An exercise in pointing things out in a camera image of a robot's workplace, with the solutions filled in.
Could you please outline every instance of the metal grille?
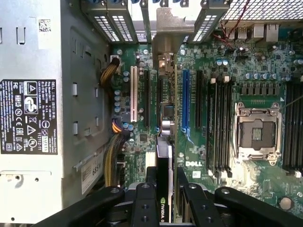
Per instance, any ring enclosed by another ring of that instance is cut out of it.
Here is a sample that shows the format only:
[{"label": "metal grille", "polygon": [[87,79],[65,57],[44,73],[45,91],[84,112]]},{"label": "metal grille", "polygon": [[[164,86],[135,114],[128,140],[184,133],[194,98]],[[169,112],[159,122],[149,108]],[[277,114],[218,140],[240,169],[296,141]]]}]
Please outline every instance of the metal grille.
[{"label": "metal grille", "polygon": [[200,42],[203,37],[207,34],[208,30],[211,28],[211,25],[213,24],[215,18],[217,16],[210,16],[207,15],[201,25],[201,27],[199,28],[197,34],[194,37],[194,42]]},{"label": "metal grille", "polygon": [[115,24],[117,25],[118,29],[120,30],[120,33],[125,41],[132,42],[132,36],[126,26],[125,20],[123,16],[113,16],[113,20]]},{"label": "metal grille", "polygon": [[105,18],[105,16],[95,17],[95,19],[112,42],[120,41],[120,39],[118,38],[117,34],[114,32],[111,25],[108,23],[108,20]]},{"label": "metal grille", "polygon": [[[238,20],[247,0],[234,0],[223,20]],[[251,0],[242,20],[303,19],[303,0]]]}]

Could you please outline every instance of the regulatory label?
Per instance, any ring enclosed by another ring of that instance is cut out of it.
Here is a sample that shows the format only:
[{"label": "regulatory label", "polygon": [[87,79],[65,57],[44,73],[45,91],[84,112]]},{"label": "regulatory label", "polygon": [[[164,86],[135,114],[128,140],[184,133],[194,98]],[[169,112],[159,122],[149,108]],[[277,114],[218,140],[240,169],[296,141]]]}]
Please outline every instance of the regulatory label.
[{"label": "regulatory label", "polygon": [[88,163],[81,168],[81,186],[82,195],[94,183],[94,181],[101,176],[101,163],[103,162],[103,155],[93,157]]},{"label": "regulatory label", "polygon": [[56,80],[2,80],[0,116],[2,154],[58,154]]}]

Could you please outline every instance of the barcode sticker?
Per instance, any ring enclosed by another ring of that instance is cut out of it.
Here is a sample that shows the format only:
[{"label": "barcode sticker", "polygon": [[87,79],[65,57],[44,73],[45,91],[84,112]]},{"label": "barcode sticker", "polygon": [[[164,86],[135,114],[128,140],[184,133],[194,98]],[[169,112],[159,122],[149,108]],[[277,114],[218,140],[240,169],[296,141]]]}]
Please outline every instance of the barcode sticker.
[{"label": "barcode sticker", "polygon": [[201,171],[193,171],[193,178],[201,178]]},{"label": "barcode sticker", "polygon": [[53,26],[51,19],[38,20],[38,48],[51,49],[54,47]]}]

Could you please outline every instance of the white connector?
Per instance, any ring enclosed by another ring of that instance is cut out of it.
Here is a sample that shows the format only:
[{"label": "white connector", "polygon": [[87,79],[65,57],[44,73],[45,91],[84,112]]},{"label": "white connector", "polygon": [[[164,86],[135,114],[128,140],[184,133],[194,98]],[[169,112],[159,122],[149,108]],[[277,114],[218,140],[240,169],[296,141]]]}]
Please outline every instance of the white connector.
[{"label": "white connector", "polygon": [[131,122],[137,122],[138,68],[131,66]]}]

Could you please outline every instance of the yellow and black wires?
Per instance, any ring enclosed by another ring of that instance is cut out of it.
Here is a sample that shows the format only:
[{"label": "yellow and black wires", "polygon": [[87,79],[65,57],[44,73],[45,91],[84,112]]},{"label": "yellow and black wires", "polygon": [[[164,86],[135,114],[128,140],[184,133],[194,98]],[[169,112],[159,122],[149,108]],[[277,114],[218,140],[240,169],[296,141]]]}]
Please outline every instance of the yellow and black wires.
[{"label": "yellow and black wires", "polygon": [[100,86],[107,93],[109,98],[109,106],[112,105],[114,99],[114,91],[111,87],[111,78],[116,72],[120,65],[120,60],[118,58],[113,58],[108,67],[101,73],[100,76]]},{"label": "yellow and black wires", "polygon": [[113,120],[112,129],[115,134],[122,132],[122,129],[117,125],[115,120]]},{"label": "yellow and black wires", "polygon": [[117,186],[117,155],[122,149],[122,146],[130,138],[130,131],[123,130],[115,134],[107,147],[104,154],[103,173],[105,179],[105,186]]}]

